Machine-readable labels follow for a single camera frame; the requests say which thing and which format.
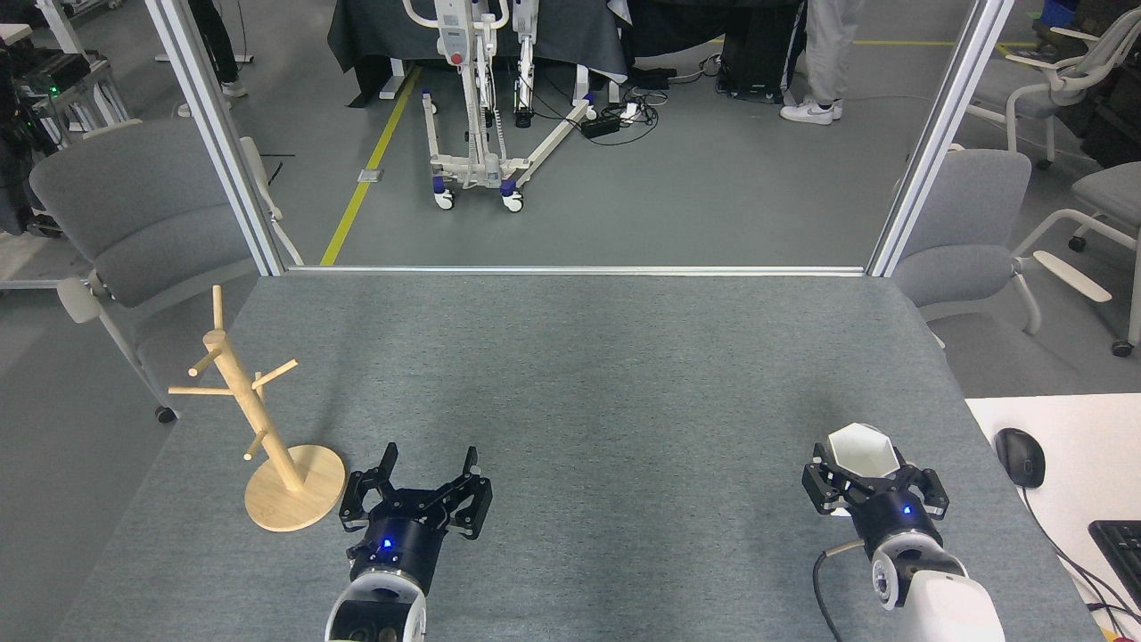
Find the round wooden base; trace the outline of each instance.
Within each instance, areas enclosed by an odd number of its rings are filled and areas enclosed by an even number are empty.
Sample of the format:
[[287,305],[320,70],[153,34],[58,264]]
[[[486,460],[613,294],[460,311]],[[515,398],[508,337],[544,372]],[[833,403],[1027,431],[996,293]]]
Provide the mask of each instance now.
[[274,463],[266,461],[245,486],[245,512],[275,533],[299,530],[325,517],[345,490],[345,464],[324,446],[294,446],[289,455],[305,480],[301,490],[285,488]]

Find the person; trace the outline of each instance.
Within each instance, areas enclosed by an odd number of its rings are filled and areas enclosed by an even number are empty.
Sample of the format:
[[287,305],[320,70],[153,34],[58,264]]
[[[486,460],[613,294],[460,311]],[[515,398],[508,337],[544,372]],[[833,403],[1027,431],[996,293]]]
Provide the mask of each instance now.
[[[226,24],[221,22],[221,15],[213,6],[213,0],[187,0],[187,3],[191,6],[194,24],[199,26],[199,33],[202,34],[202,42],[207,46],[207,54],[210,55],[215,76],[221,84],[221,92],[228,98],[245,96],[249,90],[237,79],[234,48],[229,42]],[[191,115],[189,105],[185,103],[179,105],[178,115],[188,117]]]
[[848,90],[848,55],[856,38],[864,0],[808,0],[808,63],[810,94],[795,106],[780,108],[780,117],[812,124],[832,124],[843,115]]

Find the blue box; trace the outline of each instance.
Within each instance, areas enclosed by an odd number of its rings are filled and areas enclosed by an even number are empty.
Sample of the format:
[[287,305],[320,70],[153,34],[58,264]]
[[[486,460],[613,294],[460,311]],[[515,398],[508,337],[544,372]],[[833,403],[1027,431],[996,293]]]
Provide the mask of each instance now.
[[1042,7],[1042,24],[1046,26],[1068,26],[1074,22],[1074,10],[1077,0],[1046,0]]

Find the power strip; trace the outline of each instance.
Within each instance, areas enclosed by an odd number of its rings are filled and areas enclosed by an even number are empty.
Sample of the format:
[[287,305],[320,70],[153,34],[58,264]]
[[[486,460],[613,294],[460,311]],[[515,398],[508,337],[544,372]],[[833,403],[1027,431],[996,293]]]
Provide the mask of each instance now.
[[617,114],[600,114],[594,120],[584,120],[578,124],[582,135],[586,138],[598,138],[607,133],[614,133],[622,127],[622,119]]

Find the wooden mug tree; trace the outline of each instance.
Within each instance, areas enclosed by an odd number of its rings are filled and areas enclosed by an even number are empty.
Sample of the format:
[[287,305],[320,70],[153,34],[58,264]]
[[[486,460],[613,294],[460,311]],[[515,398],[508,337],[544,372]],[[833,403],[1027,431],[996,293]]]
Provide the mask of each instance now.
[[245,512],[266,530],[286,533],[302,529],[323,518],[337,504],[345,490],[345,464],[335,453],[323,446],[285,448],[266,411],[265,385],[296,368],[297,360],[291,359],[265,375],[256,373],[251,379],[222,328],[221,309],[221,285],[215,285],[215,327],[202,338],[207,356],[187,373],[197,377],[213,364],[227,388],[171,387],[170,392],[230,396],[237,401],[253,429],[253,444],[243,458],[246,462],[253,460],[259,447],[269,457],[245,487]]

